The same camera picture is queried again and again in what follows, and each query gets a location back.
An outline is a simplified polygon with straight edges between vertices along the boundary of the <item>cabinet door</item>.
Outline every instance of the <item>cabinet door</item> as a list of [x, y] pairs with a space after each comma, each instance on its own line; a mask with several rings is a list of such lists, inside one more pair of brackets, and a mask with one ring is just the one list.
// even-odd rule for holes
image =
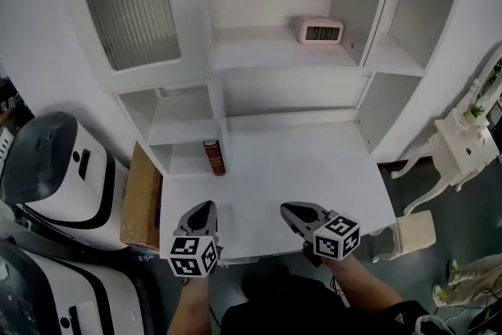
[[209, 77], [202, 0], [63, 0], [105, 92]]

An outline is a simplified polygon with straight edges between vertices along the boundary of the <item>clock display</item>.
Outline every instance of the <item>clock display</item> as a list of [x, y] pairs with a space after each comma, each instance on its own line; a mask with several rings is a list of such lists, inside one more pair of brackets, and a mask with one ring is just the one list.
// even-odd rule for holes
[[309, 27], [305, 39], [308, 41], [336, 41], [339, 34], [338, 27]]

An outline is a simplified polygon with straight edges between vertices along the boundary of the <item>wooden stool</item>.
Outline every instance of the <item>wooden stool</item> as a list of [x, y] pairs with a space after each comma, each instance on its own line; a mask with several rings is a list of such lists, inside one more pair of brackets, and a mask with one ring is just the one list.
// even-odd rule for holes
[[391, 229], [394, 234], [394, 251], [389, 254], [376, 255], [373, 258], [374, 263], [378, 260], [394, 260], [403, 254], [426, 249], [436, 243], [436, 232], [431, 211], [398, 217]]

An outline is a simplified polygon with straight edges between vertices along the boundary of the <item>black shirt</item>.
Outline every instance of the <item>black shirt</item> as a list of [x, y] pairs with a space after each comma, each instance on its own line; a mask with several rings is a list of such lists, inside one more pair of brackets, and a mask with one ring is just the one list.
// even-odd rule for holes
[[255, 289], [253, 293], [250, 301], [227, 310], [221, 335], [411, 334], [417, 322], [421, 331], [416, 333], [451, 333], [416, 301], [396, 304], [379, 315], [367, 315], [346, 308], [341, 297], [322, 282], [300, 276], [287, 275], [267, 281], [262, 289]]

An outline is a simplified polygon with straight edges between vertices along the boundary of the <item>book spine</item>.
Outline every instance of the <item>book spine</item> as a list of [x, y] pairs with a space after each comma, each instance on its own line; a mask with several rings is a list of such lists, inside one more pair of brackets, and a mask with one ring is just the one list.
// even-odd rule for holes
[[213, 168], [213, 173], [216, 176], [223, 176], [226, 170], [221, 156], [220, 143], [218, 141], [204, 141], [204, 149]]

